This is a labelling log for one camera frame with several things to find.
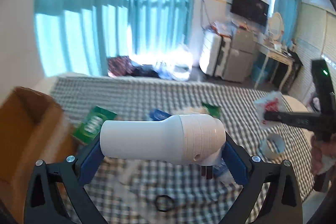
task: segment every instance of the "screw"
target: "screw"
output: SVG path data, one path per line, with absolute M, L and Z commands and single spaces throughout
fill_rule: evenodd
M 283 164 L 284 164 L 285 166 L 291 166 L 291 162 L 290 162 L 289 160 L 284 160 L 284 161 L 283 161 Z
M 261 161 L 261 158 L 259 156 L 252 156 L 252 160 L 254 162 L 260 162 Z
M 75 160 L 75 156 L 68 156 L 67 157 L 67 162 L 73 162 Z
M 36 166 L 41 166 L 42 163 L 43 163 L 43 160 L 37 160 L 37 161 L 35 162 L 35 165 L 36 165 Z

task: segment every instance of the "black flat screen tv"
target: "black flat screen tv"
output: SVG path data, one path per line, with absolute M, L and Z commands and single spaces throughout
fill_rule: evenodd
M 268 7 L 262 0 L 232 0 L 230 12 L 266 26 Z

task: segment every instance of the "brown box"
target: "brown box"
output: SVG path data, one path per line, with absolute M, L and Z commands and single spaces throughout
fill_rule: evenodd
M 0 107 L 0 199 L 19 223 L 35 162 L 73 155 L 73 130 L 52 97 L 31 89 L 16 87 Z

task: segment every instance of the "person's hand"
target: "person's hand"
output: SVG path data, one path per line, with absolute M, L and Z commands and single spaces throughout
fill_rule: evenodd
M 336 157 L 336 138 L 332 138 L 330 142 L 316 141 L 316 137 L 312 136 L 311 143 L 311 173 L 315 176 L 322 169 L 322 155 L 332 158 Z

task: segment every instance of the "checkered tablecloth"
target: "checkered tablecloth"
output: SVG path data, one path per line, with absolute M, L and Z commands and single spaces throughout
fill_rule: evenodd
M 301 199 L 311 192 L 310 147 L 301 129 L 280 124 L 261 130 L 253 101 L 266 95 L 258 90 L 221 86 L 210 83 L 180 83 L 132 77 L 59 78 L 52 97 L 63 107 L 75 125 L 97 105 L 117 113 L 122 119 L 142 121 L 154 108 L 171 112 L 202 102 L 221 107 L 221 121 L 231 138 L 250 155 L 256 155 L 259 142 L 269 133 L 277 133 L 286 143 L 283 155 L 274 162 L 288 159 L 300 187 Z M 127 160 L 103 162 L 85 189 L 108 223 L 148 223 L 137 212 L 114 195 L 112 177 L 125 169 Z M 163 161 L 143 161 L 134 173 L 128 189 L 139 203 L 153 203 L 156 196 L 167 194 L 175 200 L 176 210 L 166 213 L 173 223 L 215 223 L 229 210 L 242 187 L 224 185 L 218 180 L 200 176 L 198 165 L 172 165 Z M 255 220 L 263 204 L 268 184 L 264 184 L 247 222 Z M 69 201 L 66 207 L 74 222 L 79 222 Z

